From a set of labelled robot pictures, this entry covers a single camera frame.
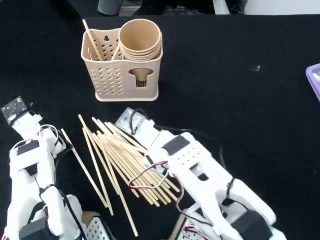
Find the white robotic hand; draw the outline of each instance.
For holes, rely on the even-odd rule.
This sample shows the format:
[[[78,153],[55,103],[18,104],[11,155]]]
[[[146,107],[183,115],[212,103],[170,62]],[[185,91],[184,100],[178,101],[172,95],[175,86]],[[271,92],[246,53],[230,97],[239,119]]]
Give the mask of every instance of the white robotic hand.
[[[156,130],[154,124],[130,108],[116,122],[118,128],[148,148],[146,166],[166,163],[153,169],[163,172],[167,168],[179,181],[181,196],[177,209],[189,217],[199,233],[210,240],[286,240],[281,231],[272,227],[276,222],[272,209],[246,184],[230,175],[190,133],[173,135]],[[196,202],[186,212],[179,208],[184,189]]]
[[[28,111],[21,97],[1,110],[23,137],[9,153],[12,194],[3,239],[86,239],[78,199],[55,186],[55,158],[66,150],[65,140],[54,126],[41,125],[42,117]]]

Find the stack of paper cups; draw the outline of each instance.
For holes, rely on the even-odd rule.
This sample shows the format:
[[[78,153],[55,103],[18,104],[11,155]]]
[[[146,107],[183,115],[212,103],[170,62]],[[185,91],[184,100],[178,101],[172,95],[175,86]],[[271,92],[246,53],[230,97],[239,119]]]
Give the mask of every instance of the stack of paper cups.
[[[156,58],[162,47],[159,27],[147,19],[134,19],[119,31],[119,47],[127,60],[145,62]]]

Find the pile of chopsticks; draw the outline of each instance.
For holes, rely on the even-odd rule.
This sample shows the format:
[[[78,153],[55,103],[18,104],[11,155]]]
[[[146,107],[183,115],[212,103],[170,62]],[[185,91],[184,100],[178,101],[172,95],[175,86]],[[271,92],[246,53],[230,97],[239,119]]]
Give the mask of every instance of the pile of chopsticks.
[[[110,122],[102,123],[99,119],[92,117],[93,122],[97,125],[99,130],[96,132],[91,132],[87,127],[84,119],[79,114],[78,115],[82,123],[82,131],[90,152],[90,156],[98,176],[98,180],[102,189],[102,193],[92,179],[90,173],[88,172],[86,166],[81,160],[76,149],[73,148],[72,151],[77,158],[80,166],[82,167],[84,173],[89,179],[92,187],[99,196],[101,202],[106,208],[109,208],[110,214],[113,216],[114,212],[110,199],[108,197],[107,189],[104,184],[97,158],[101,162],[106,175],[108,176],[112,188],[119,195],[127,217],[129,219],[130,225],[132,227],[134,235],[137,237],[138,232],[135,227],[134,221],[128,209],[126,200],[122,194],[121,188],[119,186],[117,177],[114,170],[119,174],[122,180],[128,185],[130,180],[134,177],[140,175],[146,170],[146,166],[143,164],[143,158],[147,150],[144,146],[140,145],[131,137],[127,136],[119,128],[114,126]],[[71,144],[71,140],[66,134],[66,132],[61,129],[65,139]],[[145,171],[139,178],[132,181],[135,185],[148,185],[157,186],[159,182],[163,179],[164,175],[157,173],[155,171],[149,170]],[[177,197],[173,194],[172,190],[179,192],[180,189],[176,187],[169,179],[165,179],[163,183],[157,188],[151,189],[131,189],[132,193],[139,198],[140,195],[150,204],[157,207],[160,203],[167,205],[171,203],[172,200],[177,201]]]

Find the purple container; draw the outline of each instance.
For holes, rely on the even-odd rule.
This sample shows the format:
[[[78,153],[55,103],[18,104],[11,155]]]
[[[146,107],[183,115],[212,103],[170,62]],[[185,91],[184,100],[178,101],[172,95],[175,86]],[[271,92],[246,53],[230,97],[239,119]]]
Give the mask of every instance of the purple container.
[[[306,77],[309,80],[311,87],[318,100],[320,101],[320,63],[309,66],[305,71]]]

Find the black tablecloth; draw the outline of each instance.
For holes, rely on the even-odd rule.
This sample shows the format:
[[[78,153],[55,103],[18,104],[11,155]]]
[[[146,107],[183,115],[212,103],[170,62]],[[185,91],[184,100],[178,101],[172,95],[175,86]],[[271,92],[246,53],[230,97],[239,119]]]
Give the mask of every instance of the black tablecloth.
[[[158,124],[216,136],[224,145],[229,171],[272,207],[276,227],[287,239],[314,239],[320,202],[320,104],[305,70],[320,62],[320,16],[148,18],[163,33],[156,101],[98,102],[80,57],[81,36],[70,34],[62,21],[34,20],[0,23],[0,106],[21,95],[28,106],[68,132],[92,174],[78,113],[95,130],[91,116],[113,122],[126,107],[141,107]],[[113,29],[128,19],[87,22],[92,28]],[[2,229],[11,200],[9,149],[21,138],[4,119],[0,133]],[[218,159],[219,144],[198,139]],[[149,206],[120,182],[139,239],[167,238],[178,218],[174,204]],[[72,154],[61,162],[58,183],[78,197],[84,210],[100,212],[118,239],[134,238],[119,197],[109,191],[115,212],[110,216]],[[182,206],[191,203],[187,199]]]

